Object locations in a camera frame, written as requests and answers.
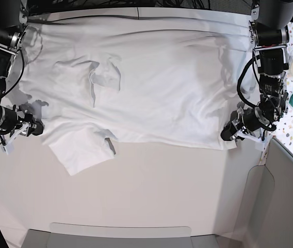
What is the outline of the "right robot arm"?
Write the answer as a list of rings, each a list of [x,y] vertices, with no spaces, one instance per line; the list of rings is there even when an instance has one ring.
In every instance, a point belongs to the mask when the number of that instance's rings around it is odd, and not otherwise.
[[[15,59],[23,57],[22,43],[28,20],[27,1],[0,1],[0,147],[13,151],[13,141],[19,136],[38,136],[43,133],[42,121],[32,113],[14,105],[1,106],[1,100],[14,88],[7,88],[6,79]]]

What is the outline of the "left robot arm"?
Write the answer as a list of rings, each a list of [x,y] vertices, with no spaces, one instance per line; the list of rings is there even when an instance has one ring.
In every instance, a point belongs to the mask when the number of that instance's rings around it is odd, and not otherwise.
[[[242,105],[231,113],[229,122],[223,128],[221,138],[224,141],[249,138],[263,142],[266,132],[275,131],[275,123],[288,111],[285,80],[289,69],[288,23],[293,18],[293,1],[253,1],[251,18],[252,58],[237,82]],[[259,88],[258,104],[247,100],[241,91],[249,68],[252,68]]]

